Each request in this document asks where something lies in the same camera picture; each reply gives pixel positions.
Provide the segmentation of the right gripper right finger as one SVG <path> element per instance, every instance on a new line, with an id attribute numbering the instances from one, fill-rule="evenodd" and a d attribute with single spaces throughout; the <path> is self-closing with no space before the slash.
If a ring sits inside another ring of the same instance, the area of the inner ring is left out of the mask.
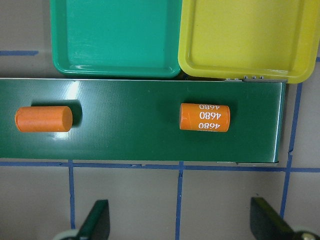
<path id="1" fill-rule="evenodd" d="M 256 240 L 299 240 L 295 232 L 263 197 L 250 200 L 250 230 Z"/>

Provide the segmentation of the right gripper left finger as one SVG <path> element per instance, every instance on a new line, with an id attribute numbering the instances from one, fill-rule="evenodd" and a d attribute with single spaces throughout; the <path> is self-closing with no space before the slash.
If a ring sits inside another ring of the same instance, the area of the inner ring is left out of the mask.
<path id="1" fill-rule="evenodd" d="M 110 231 L 109 201 L 107 199 L 97 200 L 74 239 L 107 240 Z"/>

